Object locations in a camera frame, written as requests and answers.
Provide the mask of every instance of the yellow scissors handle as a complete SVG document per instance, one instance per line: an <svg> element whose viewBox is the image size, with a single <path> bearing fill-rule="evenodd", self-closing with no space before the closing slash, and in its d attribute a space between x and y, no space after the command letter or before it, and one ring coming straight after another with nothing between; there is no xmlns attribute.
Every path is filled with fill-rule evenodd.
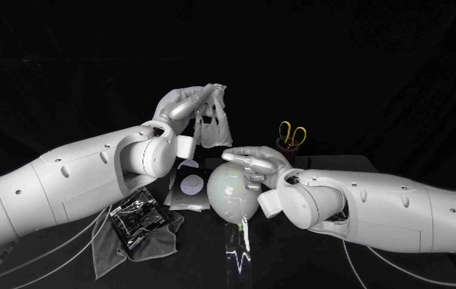
<svg viewBox="0 0 456 289"><path fill-rule="evenodd" d="M304 138L301 139L301 141L298 142L298 144L294 145L294 135L296 135L296 131L297 131L298 129L301 129L301 130L304 131ZM301 143L303 143L304 140L306 140L306 136L307 136L307 131L306 131L306 129L304 129L301 126L298 126L298 127L294 129L293 138L291 138L291 146L300 146Z"/></svg>
<svg viewBox="0 0 456 289"><path fill-rule="evenodd" d="M283 124L287 124L287 137L286 139L283 138ZM290 131L291 131L291 125L288 123L288 121L283 121L283 123L278 126L278 134L280 134L280 138L283 139L283 142L287 143L287 139L290 138Z"/></svg>

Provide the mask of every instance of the black table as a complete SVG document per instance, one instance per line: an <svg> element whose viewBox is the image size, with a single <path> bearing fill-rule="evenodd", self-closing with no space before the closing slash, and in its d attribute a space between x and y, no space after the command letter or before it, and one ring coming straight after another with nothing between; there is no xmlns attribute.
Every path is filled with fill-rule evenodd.
<svg viewBox="0 0 456 289"><path fill-rule="evenodd" d="M215 168L222 159L205 160ZM297 157L297 168L376 172L359 155ZM147 186L159 202L169 192L169 176ZM49 277L27 286L39 288L225 288L225 221L213 210L180 211L184 222L177 236L177 253L133 263L127 260L94 281L91 250ZM86 227L96 215L43 229L20 239L0 272L60 245ZM342 241L327 235L300 230L283 213L267 219L258 209L248 221L251 246L251 277L254 288L362 288L352 272ZM66 247L39 262L0 279L0 289L11 288L60 266L91 240L86 232ZM446 288L418 280L395 270L365 246L346 243L352 263L368 289ZM402 254L378 251L397 265L438 281L456 282L456 266L446 254Z"/></svg>

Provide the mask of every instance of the scissors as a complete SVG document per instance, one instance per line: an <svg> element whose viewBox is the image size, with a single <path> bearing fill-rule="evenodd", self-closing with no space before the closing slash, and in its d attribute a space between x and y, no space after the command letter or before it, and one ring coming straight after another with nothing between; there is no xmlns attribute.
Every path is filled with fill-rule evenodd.
<svg viewBox="0 0 456 289"><path fill-rule="evenodd" d="M287 136L286 136L286 137L283 136L283 124L284 124L284 123L287 124ZM303 138L301 141L296 144L296 142L294 142L294 135L296 135L296 131L297 131L297 130L303 130L303 131L304 131L304 138ZM283 121L283 123L280 124L280 127L278 127L280 138L283 139L283 142L284 142L284 143L288 143L288 141L290 141L290 143L288 143L290 147L300 146L301 143L303 143L304 140L306 140L307 131L306 131L306 129L304 129L301 126L298 126L298 127L294 129L293 137L291 137L291 138L290 138L290 132L291 132L291 125L290 125L288 121Z"/></svg>

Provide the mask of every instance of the egg-shaped object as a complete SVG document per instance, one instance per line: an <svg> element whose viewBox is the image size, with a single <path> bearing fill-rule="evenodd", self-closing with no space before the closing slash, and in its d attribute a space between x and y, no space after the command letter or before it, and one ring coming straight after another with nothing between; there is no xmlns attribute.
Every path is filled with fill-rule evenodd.
<svg viewBox="0 0 456 289"><path fill-rule="evenodd" d="M208 180L208 198L213 211L234 224L241 224L244 217L249 220L260 205L257 198L261 190L247 190L247 182L244 167L231 162L218 166Z"/></svg>

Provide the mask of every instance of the black background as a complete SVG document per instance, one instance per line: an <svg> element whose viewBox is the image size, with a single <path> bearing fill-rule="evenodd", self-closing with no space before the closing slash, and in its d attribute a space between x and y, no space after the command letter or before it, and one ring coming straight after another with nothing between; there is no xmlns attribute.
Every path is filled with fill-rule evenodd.
<svg viewBox="0 0 456 289"><path fill-rule="evenodd" d="M456 0L0 2L1 174L219 83L234 146L273 147L288 120L300 155L456 189Z"/></svg>

